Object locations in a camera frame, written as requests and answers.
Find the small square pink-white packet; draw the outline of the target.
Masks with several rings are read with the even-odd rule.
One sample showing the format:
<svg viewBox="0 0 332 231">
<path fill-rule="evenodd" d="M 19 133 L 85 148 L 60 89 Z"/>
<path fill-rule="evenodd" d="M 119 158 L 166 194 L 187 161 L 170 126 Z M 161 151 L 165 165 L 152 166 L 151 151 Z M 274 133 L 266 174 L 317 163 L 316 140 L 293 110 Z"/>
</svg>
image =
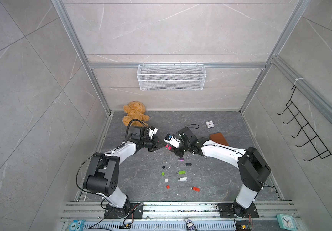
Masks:
<svg viewBox="0 0 332 231">
<path fill-rule="evenodd" d="M 206 124 L 208 129 L 211 129 L 211 128 L 215 127 L 213 121 L 207 121 L 205 124 Z"/>
</svg>

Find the red usb drive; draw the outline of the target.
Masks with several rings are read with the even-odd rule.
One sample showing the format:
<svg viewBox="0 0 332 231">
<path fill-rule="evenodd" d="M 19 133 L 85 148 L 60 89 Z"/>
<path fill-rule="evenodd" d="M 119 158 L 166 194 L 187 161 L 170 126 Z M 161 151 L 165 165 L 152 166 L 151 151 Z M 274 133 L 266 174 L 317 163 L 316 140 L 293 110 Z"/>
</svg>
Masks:
<svg viewBox="0 0 332 231">
<path fill-rule="evenodd" d="M 191 189 L 194 190 L 194 191 L 196 191 L 196 192 L 200 191 L 200 189 L 198 187 L 194 187 L 194 186 L 192 186 Z"/>
</svg>

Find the brown teddy bear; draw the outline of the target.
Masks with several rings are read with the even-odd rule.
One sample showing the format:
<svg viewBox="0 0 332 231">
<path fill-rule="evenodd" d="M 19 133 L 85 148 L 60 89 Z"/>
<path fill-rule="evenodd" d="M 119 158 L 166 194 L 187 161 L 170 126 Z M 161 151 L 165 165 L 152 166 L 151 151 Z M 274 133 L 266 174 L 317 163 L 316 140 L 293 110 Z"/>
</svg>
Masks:
<svg viewBox="0 0 332 231">
<path fill-rule="evenodd" d="M 143 103 L 138 101 L 130 102 L 127 105 L 123 106 L 123 110 L 127 114 L 122 119 L 125 126 L 128 126 L 132 119 L 138 119 L 146 127 L 148 126 L 146 121 L 148 121 L 150 117 L 145 115 L 146 109 Z"/>
</svg>

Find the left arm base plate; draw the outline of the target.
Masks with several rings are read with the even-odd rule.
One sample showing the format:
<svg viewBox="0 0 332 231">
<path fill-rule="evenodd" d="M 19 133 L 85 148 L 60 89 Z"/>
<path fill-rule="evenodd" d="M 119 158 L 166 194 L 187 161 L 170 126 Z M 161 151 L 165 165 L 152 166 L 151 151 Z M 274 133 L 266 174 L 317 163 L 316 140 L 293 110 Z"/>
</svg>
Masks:
<svg viewBox="0 0 332 231">
<path fill-rule="evenodd" d="M 105 219 L 140 219 L 143 217 L 144 203 L 125 203 L 124 208 L 115 208 L 109 204 L 105 207 Z"/>
</svg>

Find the small purple toy figure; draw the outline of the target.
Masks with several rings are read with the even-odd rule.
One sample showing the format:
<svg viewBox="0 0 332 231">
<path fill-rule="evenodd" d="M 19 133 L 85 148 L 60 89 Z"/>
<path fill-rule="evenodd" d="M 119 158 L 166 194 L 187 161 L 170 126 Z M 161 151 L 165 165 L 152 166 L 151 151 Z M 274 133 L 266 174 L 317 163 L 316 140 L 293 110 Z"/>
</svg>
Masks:
<svg viewBox="0 0 332 231">
<path fill-rule="evenodd" d="M 185 219 L 187 231 L 198 231 L 191 218 Z"/>
</svg>

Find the teal alarm clock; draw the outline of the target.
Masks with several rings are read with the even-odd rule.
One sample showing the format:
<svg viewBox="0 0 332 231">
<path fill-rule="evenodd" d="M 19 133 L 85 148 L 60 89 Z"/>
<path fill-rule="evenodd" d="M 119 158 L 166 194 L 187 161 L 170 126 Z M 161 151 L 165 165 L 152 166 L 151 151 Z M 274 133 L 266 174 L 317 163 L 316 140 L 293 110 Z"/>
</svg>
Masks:
<svg viewBox="0 0 332 231">
<path fill-rule="evenodd" d="M 279 227 L 281 229 L 287 230 L 287 231 L 297 231 L 297 227 L 295 224 L 295 220 L 290 215 L 285 214 L 277 214 L 277 220 L 279 223 Z"/>
</svg>

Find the blue cartoon alarm clock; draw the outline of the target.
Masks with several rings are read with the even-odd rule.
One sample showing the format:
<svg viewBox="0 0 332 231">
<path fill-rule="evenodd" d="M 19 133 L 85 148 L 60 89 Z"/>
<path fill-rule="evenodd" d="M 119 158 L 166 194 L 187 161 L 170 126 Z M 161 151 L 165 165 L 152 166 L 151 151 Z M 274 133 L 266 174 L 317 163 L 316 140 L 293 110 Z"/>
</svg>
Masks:
<svg viewBox="0 0 332 231">
<path fill-rule="evenodd" d="M 67 231 L 84 231 L 85 220 L 73 220 L 67 226 Z"/>
</svg>

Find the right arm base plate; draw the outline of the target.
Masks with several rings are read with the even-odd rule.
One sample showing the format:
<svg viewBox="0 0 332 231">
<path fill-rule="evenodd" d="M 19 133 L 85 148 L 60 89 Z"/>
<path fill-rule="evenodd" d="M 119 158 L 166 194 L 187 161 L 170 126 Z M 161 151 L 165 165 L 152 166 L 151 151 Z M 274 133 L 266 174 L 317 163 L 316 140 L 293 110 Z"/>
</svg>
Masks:
<svg viewBox="0 0 332 231">
<path fill-rule="evenodd" d="M 259 218 L 256 205 L 252 203 L 249 208 L 243 208 L 237 203 L 218 203 L 217 210 L 221 218 Z"/>
</svg>

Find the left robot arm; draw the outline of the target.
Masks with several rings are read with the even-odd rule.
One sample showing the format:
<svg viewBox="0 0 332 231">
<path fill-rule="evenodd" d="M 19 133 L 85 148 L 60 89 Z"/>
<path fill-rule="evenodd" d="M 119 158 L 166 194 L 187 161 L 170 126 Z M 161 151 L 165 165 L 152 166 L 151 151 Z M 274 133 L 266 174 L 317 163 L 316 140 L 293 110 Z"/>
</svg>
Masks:
<svg viewBox="0 0 332 231">
<path fill-rule="evenodd" d="M 124 141 L 115 149 L 106 153 L 94 153 L 87 160 L 90 161 L 83 184 L 76 186 L 82 192 L 99 195 L 115 209 L 128 209 L 129 198 L 118 185 L 120 164 L 128 157 L 136 154 L 141 149 L 154 152 L 166 144 L 156 135 L 158 129 L 147 126 L 132 126 L 133 119 L 129 122 Z"/>
</svg>

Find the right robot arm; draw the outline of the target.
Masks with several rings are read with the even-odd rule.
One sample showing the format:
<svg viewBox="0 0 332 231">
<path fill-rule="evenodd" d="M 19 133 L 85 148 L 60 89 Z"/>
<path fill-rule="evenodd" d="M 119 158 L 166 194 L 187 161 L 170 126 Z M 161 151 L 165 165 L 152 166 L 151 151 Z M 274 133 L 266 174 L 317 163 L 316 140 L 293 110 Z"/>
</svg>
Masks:
<svg viewBox="0 0 332 231">
<path fill-rule="evenodd" d="M 243 185 L 232 205 L 236 215 L 248 211 L 271 173 L 271 168 L 256 148 L 238 149 L 211 139 L 197 138 L 188 127 L 173 135 L 168 134 L 165 142 L 169 150 L 179 157 L 189 152 L 221 160 L 239 169 Z"/>
</svg>

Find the green usb drive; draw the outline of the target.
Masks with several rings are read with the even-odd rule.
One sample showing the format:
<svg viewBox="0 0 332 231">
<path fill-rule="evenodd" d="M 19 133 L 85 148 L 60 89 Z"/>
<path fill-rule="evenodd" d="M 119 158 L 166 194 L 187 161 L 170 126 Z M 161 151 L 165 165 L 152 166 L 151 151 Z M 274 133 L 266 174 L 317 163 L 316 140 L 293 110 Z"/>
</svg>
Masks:
<svg viewBox="0 0 332 231">
<path fill-rule="evenodd" d="M 178 171 L 178 174 L 179 174 L 179 175 L 182 175 L 182 174 L 185 174 L 185 173 L 186 173 L 185 170 Z"/>
</svg>

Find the brown leather wallet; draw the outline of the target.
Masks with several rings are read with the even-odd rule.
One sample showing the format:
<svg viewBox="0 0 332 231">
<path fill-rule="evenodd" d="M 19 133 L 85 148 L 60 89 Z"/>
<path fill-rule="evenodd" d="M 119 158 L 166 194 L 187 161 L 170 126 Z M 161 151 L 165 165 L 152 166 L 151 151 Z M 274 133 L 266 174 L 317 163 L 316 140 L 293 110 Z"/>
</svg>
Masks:
<svg viewBox="0 0 332 231">
<path fill-rule="evenodd" d="M 221 132 L 210 134 L 209 139 L 215 143 L 218 143 L 218 144 L 221 144 L 224 146 L 229 146 L 227 140 L 225 139 L 225 137 L 223 136 L 223 134 Z"/>
</svg>

